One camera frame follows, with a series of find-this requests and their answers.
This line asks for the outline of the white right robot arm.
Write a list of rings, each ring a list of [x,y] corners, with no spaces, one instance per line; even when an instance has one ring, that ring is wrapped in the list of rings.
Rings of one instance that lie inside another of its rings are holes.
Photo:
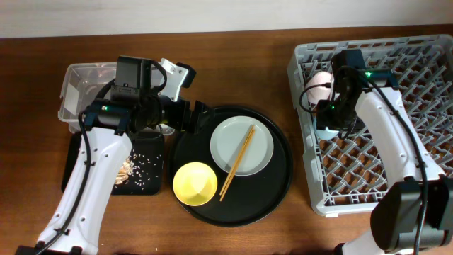
[[[347,137],[361,121],[377,148],[389,187],[370,229],[335,254],[418,254],[452,241],[452,180],[426,150],[408,117],[395,76],[368,70],[361,50],[331,60],[329,95],[318,102],[316,131]]]

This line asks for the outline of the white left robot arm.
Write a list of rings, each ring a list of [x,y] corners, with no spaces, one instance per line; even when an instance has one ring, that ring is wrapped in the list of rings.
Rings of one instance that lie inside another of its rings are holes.
[[[164,124],[196,133],[210,108],[178,97],[196,71],[167,59],[120,56],[115,78],[79,112],[81,144],[76,163],[52,219],[35,246],[17,254],[97,254],[102,219],[120,167],[145,128]]]

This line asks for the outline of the blue plastic cup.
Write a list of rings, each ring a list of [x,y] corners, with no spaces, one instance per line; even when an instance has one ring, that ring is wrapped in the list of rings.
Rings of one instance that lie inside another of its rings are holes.
[[[313,126],[314,133],[320,140],[332,140],[339,133],[337,130],[329,130],[327,127],[325,127],[323,130],[318,129],[317,118],[314,118]]]

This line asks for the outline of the grey round plate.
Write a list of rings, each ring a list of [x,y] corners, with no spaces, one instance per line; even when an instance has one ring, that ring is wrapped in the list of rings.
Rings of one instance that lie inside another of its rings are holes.
[[[255,118],[239,115],[227,118],[218,124],[210,139],[212,158],[221,170],[230,172],[251,127],[255,132],[236,170],[236,175],[251,176],[268,165],[274,151],[273,138],[269,129]]]

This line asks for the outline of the yellow bowl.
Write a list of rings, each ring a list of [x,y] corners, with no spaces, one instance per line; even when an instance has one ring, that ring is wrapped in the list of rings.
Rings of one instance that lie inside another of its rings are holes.
[[[184,205],[201,206],[217,192],[217,175],[202,162],[190,162],[177,170],[173,177],[173,192]]]

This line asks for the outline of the pink plastic cup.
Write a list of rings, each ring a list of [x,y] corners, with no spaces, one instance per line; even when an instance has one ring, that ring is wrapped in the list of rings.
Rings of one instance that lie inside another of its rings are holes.
[[[317,104],[320,100],[330,99],[333,80],[333,75],[329,72],[321,71],[313,75],[305,85],[308,101]]]

